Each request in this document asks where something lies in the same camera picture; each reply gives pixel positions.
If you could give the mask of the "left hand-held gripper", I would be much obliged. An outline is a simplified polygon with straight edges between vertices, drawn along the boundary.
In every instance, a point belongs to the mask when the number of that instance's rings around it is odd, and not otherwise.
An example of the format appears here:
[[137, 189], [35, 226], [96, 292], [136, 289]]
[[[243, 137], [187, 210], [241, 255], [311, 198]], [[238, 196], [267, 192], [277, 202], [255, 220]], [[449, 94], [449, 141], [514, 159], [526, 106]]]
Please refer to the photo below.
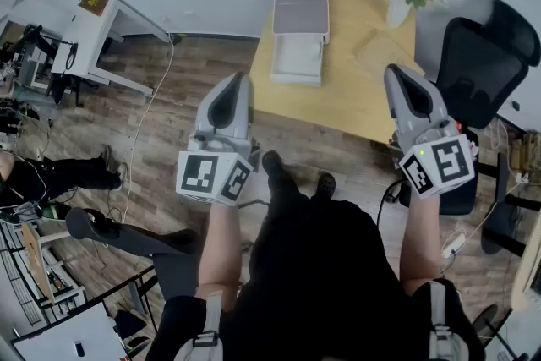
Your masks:
[[254, 165], [251, 121], [252, 84], [247, 74], [231, 74], [215, 85], [199, 104], [196, 132], [178, 155], [176, 191], [204, 203], [235, 206]]

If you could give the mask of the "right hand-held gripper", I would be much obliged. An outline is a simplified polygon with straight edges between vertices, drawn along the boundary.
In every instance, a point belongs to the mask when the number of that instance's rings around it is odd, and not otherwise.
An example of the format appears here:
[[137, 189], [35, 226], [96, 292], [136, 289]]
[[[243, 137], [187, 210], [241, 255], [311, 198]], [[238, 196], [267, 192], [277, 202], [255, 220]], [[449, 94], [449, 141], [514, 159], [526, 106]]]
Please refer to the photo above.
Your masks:
[[435, 84], [394, 63], [384, 72], [384, 84], [400, 151], [395, 163], [412, 191], [424, 199], [473, 179], [469, 140], [458, 132]]

